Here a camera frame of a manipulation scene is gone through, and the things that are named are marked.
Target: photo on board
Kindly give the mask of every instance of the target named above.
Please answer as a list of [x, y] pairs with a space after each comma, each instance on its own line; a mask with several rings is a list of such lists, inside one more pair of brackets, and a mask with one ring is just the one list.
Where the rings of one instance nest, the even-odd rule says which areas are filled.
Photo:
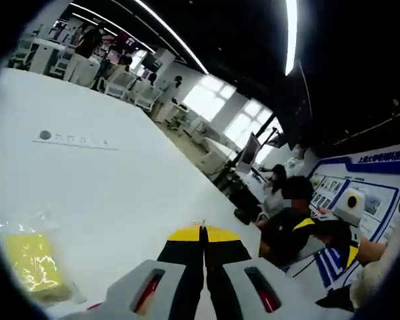
[[365, 195], [365, 211], [370, 215], [375, 215], [378, 211], [381, 200], [374, 195]]
[[324, 179], [324, 177], [321, 176], [321, 175], [318, 175], [318, 176], [314, 175], [314, 176], [310, 179], [310, 182], [311, 182], [311, 184], [313, 185], [313, 189], [314, 189], [314, 190], [316, 190], [316, 188], [317, 188], [318, 186], [320, 186], [320, 182], [321, 182], [323, 179]]
[[321, 195], [316, 195], [313, 202], [316, 203], [318, 202], [318, 200], [320, 199]]
[[337, 194], [338, 191], [339, 191], [339, 189], [341, 188], [341, 186], [342, 186], [342, 183], [338, 182], [338, 183], [336, 184], [336, 186], [333, 188], [333, 193], [334, 193], [334, 194]]
[[328, 206], [331, 204], [330, 199], [326, 199], [326, 201], [323, 203], [323, 208], [328, 208]]
[[317, 206], [320, 207], [321, 204], [326, 200], [325, 196], [322, 196], [321, 199], [319, 200], [319, 202], [317, 202]]

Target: office room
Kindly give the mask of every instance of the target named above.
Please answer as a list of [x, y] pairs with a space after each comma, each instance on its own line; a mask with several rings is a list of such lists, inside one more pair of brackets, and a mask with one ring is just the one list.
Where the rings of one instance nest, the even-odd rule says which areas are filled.
[[0, 288], [21, 306], [8, 312], [384, 308], [400, 280], [398, 3], [14, 9], [0, 43]]

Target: desk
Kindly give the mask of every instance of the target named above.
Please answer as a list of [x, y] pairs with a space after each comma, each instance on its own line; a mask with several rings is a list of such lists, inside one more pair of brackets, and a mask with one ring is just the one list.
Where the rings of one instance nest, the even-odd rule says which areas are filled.
[[162, 123], [164, 120], [170, 121], [174, 116], [178, 114], [178, 112], [188, 113], [190, 109], [183, 109], [179, 106], [179, 104], [168, 102], [166, 105], [160, 110], [159, 114], [155, 118], [155, 122]]
[[55, 50], [59, 50], [59, 51], [65, 50], [64, 45], [60, 45], [59, 43], [55, 43], [55, 42], [45, 40], [45, 39], [35, 38], [34, 43], [37, 45], [44, 45], [46, 47], [51, 47], [51, 48], [54, 48]]
[[236, 151], [220, 144], [219, 142], [216, 142], [215, 140], [212, 140], [211, 138], [205, 137], [205, 141], [209, 147], [209, 150], [217, 153], [221, 157], [222, 161], [234, 160], [234, 158], [237, 156]]
[[[48, 74], [51, 66], [54, 65], [59, 58], [58, 53], [64, 52], [66, 47], [40, 38], [35, 38], [33, 42], [37, 45], [37, 49], [29, 70], [38, 74]], [[94, 80], [100, 66], [101, 64], [98, 60], [94, 57], [90, 57], [89, 63], [85, 66], [85, 72], [81, 76], [81, 84], [90, 84]]]
[[[45, 129], [112, 139], [119, 150], [32, 142]], [[156, 259], [167, 237], [194, 221], [234, 230], [252, 257], [259, 251], [258, 228], [234, 217], [235, 206], [142, 110], [58, 79], [4, 69], [0, 219], [42, 209], [59, 226], [63, 262], [87, 298], [48, 308], [54, 317], [103, 301], [110, 284]]]
[[247, 188], [250, 192], [255, 196], [255, 198], [259, 201], [259, 203], [264, 203], [267, 193], [264, 190], [264, 182], [261, 180], [259, 182], [253, 177], [252, 172], [240, 173], [236, 172], [236, 174], [240, 177], [240, 179], [246, 184]]

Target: monitor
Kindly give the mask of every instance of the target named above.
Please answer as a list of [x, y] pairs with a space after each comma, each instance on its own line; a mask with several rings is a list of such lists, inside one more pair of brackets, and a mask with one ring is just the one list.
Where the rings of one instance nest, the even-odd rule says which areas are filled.
[[142, 60], [141, 64], [151, 72], [157, 72], [162, 63], [160, 60], [156, 59], [152, 54], [148, 53]]
[[261, 144], [256, 136], [251, 133], [251, 136], [246, 143], [243, 153], [241, 154], [240, 162], [235, 170], [237, 172], [249, 173], [255, 162], [255, 158], [258, 155], [259, 150], [261, 150]]

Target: white chair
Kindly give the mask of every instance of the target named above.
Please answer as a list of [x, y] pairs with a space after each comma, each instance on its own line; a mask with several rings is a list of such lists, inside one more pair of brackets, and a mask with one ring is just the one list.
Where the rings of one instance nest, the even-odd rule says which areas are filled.
[[99, 92], [103, 92], [106, 95], [122, 99], [128, 88], [130, 88], [135, 81], [136, 75], [130, 72], [116, 72], [110, 76], [108, 81], [104, 78], [100, 78], [97, 89]]
[[40, 75], [46, 74], [47, 69], [49, 68], [49, 60], [51, 59], [52, 52], [52, 47], [39, 45], [29, 67], [30, 72], [38, 73]]
[[134, 99], [129, 102], [136, 107], [144, 109], [146, 112], [151, 112], [154, 102], [162, 94], [162, 91], [154, 88], [152, 85], [146, 85], [142, 92], [138, 93]]
[[74, 48], [66, 47], [61, 56], [58, 57], [56, 64], [51, 68], [50, 74], [63, 77], [73, 54]]
[[83, 72], [77, 80], [78, 85], [82, 85], [87, 88], [92, 88], [95, 84], [96, 74], [98, 74], [101, 64], [88, 61], [86, 66], [83, 68]]
[[34, 44], [34, 36], [31, 35], [23, 35], [18, 40], [18, 46], [13, 54], [12, 60], [17, 63], [21, 63], [22, 65], [26, 65], [28, 63], [28, 58], [30, 57], [30, 53], [33, 52], [33, 44]]

